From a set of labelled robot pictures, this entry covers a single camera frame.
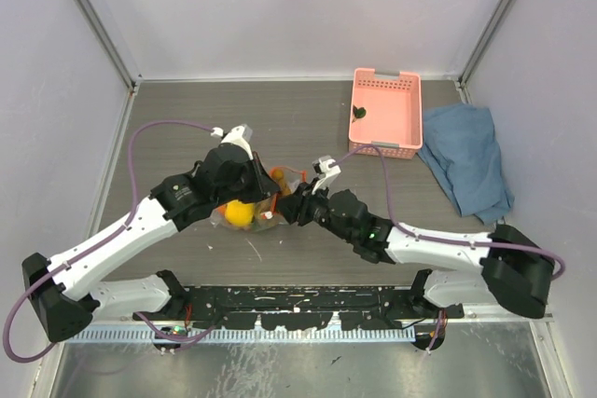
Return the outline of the clear zip bag orange zipper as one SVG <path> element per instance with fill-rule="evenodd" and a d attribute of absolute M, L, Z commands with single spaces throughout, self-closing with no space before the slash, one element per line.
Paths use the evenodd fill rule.
<path fill-rule="evenodd" d="M 305 182 L 307 179 L 307 172 L 303 170 L 297 170 L 288 166 L 275 166 L 269 169 L 269 175 L 274 168 L 282 168 L 285 171 L 285 178 L 288 182 L 288 186 L 291 193 L 295 191 L 298 185 Z M 280 192 L 273 196 L 271 199 L 262 200 L 260 202 L 253 203 L 255 205 L 255 214 L 253 223 L 248 227 L 235 227 L 231 226 L 224 217 L 225 206 L 224 204 L 215 209 L 211 216 L 210 222 L 213 226 L 222 226 L 230 230 L 242 230 L 246 232 L 255 233 L 258 231 L 266 230 L 277 225 L 285 223 L 284 218 L 275 211 L 276 202 L 280 199 Z"/>

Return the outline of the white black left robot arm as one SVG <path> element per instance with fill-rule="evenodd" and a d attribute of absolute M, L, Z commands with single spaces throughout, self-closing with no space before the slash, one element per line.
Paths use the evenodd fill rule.
<path fill-rule="evenodd" d="M 52 343 L 84 330 L 93 320 L 134 312 L 166 320 L 185 315 L 188 293 L 169 270 L 138 281 L 105 282 L 113 270 L 144 249 L 207 219 L 233 200 L 258 203 L 280 190 L 256 153 L 221 144 L 192 170 L 166 177 L 134 203 L 133 213 L 71 250 L 46 258 L 32 254 L 21 264 L 28 299 Z"/>

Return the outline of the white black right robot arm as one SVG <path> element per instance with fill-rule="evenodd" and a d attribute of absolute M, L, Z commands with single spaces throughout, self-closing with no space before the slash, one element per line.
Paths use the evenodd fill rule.
<path fill-rule="evenodd" d="M 545 315 L 558 262 L 512 226 L 470 235 L 420 229 L 371 213 L 348 189 L 330 194 L 307 183 L 278 199 L 275 210 L 290 225 L 316 223 L 369 263 L 433 267 L 416 277 L 409 295 L 419 317 L 484 302 L 528 319 Z"/>

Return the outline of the yellow lemon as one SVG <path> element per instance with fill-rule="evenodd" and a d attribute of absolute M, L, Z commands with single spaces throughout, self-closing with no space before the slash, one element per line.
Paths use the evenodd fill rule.
<path fill-rule="evenodd" d="M 253 223 L 255 205 L 233 200 L 225 206 L 224 217 L 231 225 L 239 228 L 248 227 Z"/>

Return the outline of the brown longan bunch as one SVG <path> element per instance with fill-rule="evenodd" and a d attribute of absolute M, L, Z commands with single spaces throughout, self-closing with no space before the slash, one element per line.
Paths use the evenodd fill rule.
<path fill-rule="evenodd" d="M 285 178 L 285 171 L 282 168 L 274 168 L 271 171 L 271 178 L 276 182 L 276 184 L 280 187 L 280 195 L 281 196 L 288 196 L 291 194 L 291 190 L 288 186 L 288 182 Z"/>

